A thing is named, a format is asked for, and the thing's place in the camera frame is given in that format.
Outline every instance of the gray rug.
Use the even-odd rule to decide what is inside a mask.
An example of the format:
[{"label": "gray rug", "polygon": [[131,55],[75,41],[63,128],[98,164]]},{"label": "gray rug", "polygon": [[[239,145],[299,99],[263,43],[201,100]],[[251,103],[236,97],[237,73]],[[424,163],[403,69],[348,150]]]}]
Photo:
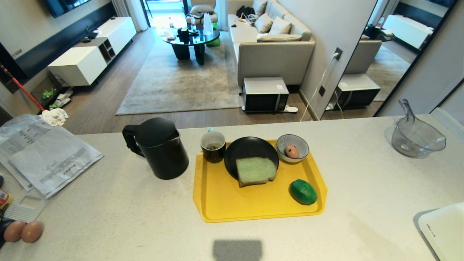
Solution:
[{"label": "gray rug", "polygon": [[374,101],[385,101],[409,66],[410,64],[398,55],[381,46],[366,72],[366,75],[381,88]]},{"label": "gray rug", "polygon": [[170,44],[157,37],[116,115],[200,111],[242,106],[235,79],[232,44],[220,32],[221,45],[205,47],[205,64],[178,60]]}]

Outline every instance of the green fruit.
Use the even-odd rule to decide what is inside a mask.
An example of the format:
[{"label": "green fruit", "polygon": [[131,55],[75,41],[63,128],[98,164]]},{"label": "green fruit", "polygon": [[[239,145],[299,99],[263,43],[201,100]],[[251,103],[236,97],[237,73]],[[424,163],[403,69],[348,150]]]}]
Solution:
[{"label": "green fruit", "polygon": [[303,205],[311,205],[317,201],[316,190],[308,182],[297,179],[290,184],[290,195]]}]

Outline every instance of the coffee table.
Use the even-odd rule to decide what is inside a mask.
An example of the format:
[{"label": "coffee table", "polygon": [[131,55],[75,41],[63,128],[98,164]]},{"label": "coffee table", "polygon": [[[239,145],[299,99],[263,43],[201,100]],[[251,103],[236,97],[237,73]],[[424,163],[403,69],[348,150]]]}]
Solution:
[{"label": "coffee table", "polygon": [[[173,30],[173,34],[177,35],[177,30]],[[216,40],[219,37],[219,30],[216,28],[213,29],[212,34],[205,35],[203,33],[203,28],[198,28],[198,35],[190,36],[189,41],[183,42],[179,37],[176,36],[174,40],[168,40],[166,36],[161,36],[163,41],[171,44],[173,47],[175,56],[179,60],[188,60],[190,59],[190,52],[188,50],[189,46],[193,46],[195,49],[195,58],[197,62],[201,65],[205,63],[204,53],[205,53],[205,44]]]}]

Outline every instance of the egg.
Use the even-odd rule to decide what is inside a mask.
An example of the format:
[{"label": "egg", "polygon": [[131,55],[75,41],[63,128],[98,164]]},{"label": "egg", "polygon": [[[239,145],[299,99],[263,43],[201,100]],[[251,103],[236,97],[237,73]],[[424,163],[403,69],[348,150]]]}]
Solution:
[{"label": "egg", "polygon": [[24,223],[24,221],[14,221],[5,229],[5,232],[3,232],[3,239],[5,239],[6,242],[18,241],[21,238],[21,232],[25,225],[26,223]]},{"label": "egg", "polygon": [[26,243],[33,243],[39,239],[44,231],[44,225],[39,221],[28,223],[21,233],[21,239]]},{"label": "egg", "polygon": [[285,154],[290,158],[299,158],[300,152],[294,145],[285,146]]}]

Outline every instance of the white cable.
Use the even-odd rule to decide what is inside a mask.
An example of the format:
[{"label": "white cable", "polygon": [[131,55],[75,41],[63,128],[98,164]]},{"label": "white cable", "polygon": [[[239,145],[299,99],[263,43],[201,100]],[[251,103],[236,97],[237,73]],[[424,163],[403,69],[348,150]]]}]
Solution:
[{"label": "white cable", "polygon": [[338,53],[334,53],[332,59],[330,60],[330,63],[329,65],[327,66],[327,68],[324,70],[324,73],[322,74],[322,78],[321,78],[321,81],[316,85],[316,90],[314,91],[314,94],[313,96],[311,96],[311,99],[309,99],[308,101],[308,105],[306,105],[306,108],[304,109],[304,113],[303,113],[303,116],[301,117],[300,119],[300,122],[303,120],[304,116],[306,115],[306,111],[308,111],[308,107],[309,107],[309,103],[311,102],[311,100],[314,98],[314,96],[316,95],[317,93],[317,89],[319,88],[319,85],[322,83],[322,81],[324,80],[324,76],[325,76],[325,73],[327,72],[327,70],[330,68],[330,66],[332,65],[332,61],[338,56]]},{"label": "white cable", "polygon": [[338,104],[338,94],[337,94],[337,91],[335,91],[334,93],[335,93],[335,97],[337,97],[337,106],[338,106],[338,108],[340,109],[340,112],[342,113],[342,119],[345,119],[345,118],[343,117],[342,108],[340,107],[340,104]]}]

